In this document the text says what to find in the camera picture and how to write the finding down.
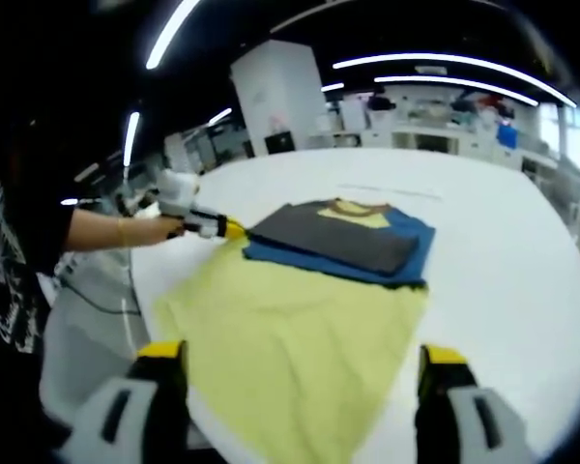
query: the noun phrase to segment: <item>cable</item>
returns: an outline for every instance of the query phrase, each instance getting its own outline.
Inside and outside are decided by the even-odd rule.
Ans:
[[[81,298],[88,305],[92,306],[98,312],[102,312],[103,314],[110,314],[112,316],[122,316],[124,314],[127,314],[128,316],[139,316],[139,317],[142,316],[142,314],[140,312],[136,312],[136,311],[123,311],[123,310],[120,310],[120,309],[108,309],[106,307],[103,307],[103,306],[101,306],[99,304],[96,304],[92,300],[90,300],[88,297],[86,297],[86,295],[84,295],[83,293],[81,293],[79,290],[77,290],[75,287],[73,287],[66,280],[63,279],[62,280],[62,283],[63,283],[63,285],[65,287],[67,287],[69,290],[71,290],[72,292],[74,292],[75,295],[77,295],[79,298]]]
[[[129,276],[129,286],[131,289],[131,297],[135,301],[135,306],[137,307],[137,312],[139,315],[142,315],[142,310],[140,309],[142,306],[139,303],[139,299],[137,298],[137,292],[135,291],[135,282],[133,281],[133,248],[127,248],[127,274]]]

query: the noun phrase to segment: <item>wrist band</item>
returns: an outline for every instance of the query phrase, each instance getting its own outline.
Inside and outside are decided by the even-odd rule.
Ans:
[[[127,234],[125,233],[125,220],[123,218],[118,219],[118,236],[120,237],[120,244],[122,248],[127,248]]]

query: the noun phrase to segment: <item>folded shirt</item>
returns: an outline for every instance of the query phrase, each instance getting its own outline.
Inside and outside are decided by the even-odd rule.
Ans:
[[[322,206],[285,205],[248,231],[260,244],[313,254],[372,273],[397,271],[417,246],[414,236],[401,237],[379,230],[320,216]]]
[[[340,203],[343,204],[344,202],[336,201],[333,205],[338,206]],[[349,205],[347,202],[344,205],[345,208],[334,209],[331,207],[327,208],[327,205],[332,205],[332,203],[318,202],[308,203],[307,205],[314,208],[317,207],[319,213],[316,214],[319,214],[320,216],[347,219],[352,222],[357,222],[358,219],[361,219],[365,221],[365,223],[370,223],[374,222],[375,218],[383,219],[384,223],[388,226],[380,228],[378,232],[390,232],[397,237],[416,239],[417,244],[414,251],[410,256],[408,256],[406,262],[395,272],[388,275],[360,269],[356,266],[341,263],[317,254],[308,254],[296,251],[295,249],[273,246],[270,243],[262,243],[257,240],[257,237],[254,237],[249,246],[244,249],[245,258],[258,261],[270,261],[301,269],[318,271],[332,276],[346,277],[392,287],[425,284],[422,272],[436,233],[436,230],[433,227],[426,225],[416,217],[408,216],[400,210],[394,209],[388,205],[386,205],[386,208],[383,208],[382,206],[372,207],[378,209],[377,213],[363,217],[361,217],[361,215],[350,213],[348,211]],[[356,206],[367,209],[369,208],[364,205]]]

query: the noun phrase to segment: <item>blue t-shirt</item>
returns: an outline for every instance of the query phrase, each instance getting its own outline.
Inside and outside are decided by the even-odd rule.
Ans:
[[[301,253],[296,250],[262,244],[251,240],[249,246],[243,250],[247,259],[269,261],[287,266],[294,266],[310,271],[319,271],[331,276],[340,276],[370,283],[379,283],[387,286],[424,285],[422,278],[423,267],[427,254],[434,240],[436,229],[426,225],[416,217],[410,217],[399,210],[393,209],[385,213],[385,219],[390,226],[380,229],[390,230],[398,237],[417,237],[417,248],[406,264],[391,275],[375,274],[370,271],[342,264],[324,256]]]

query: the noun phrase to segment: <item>black ceiling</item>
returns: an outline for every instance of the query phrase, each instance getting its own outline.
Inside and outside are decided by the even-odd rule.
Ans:
[[[377,75],[413,73],[416,63],[334,71],[334,62],[401,51],[474,56],[552,80],[507,12],[471,0],[355,0],[273,35],[273,27],[324,0],[202,0],[151,72],[144,64],[179,0],[130,0],[102,14],[90,14],[90,2],[33,3],[18,22],[8,8],[1,12],[11,23],[5,35],[13,52],[1,55],[0,76],[9,77],[9,101],[25,106],[25,117],[51,113],[77,140],[73,169],[120,149],[134,109],[142,111],[134,154],[141,156],[164,135],[238,108],[229,66],[269,38],[311,45],[323,83],[344,81],[351,89]],[[515,79],[469,68],[448,66],[450,75],[546,98]]]

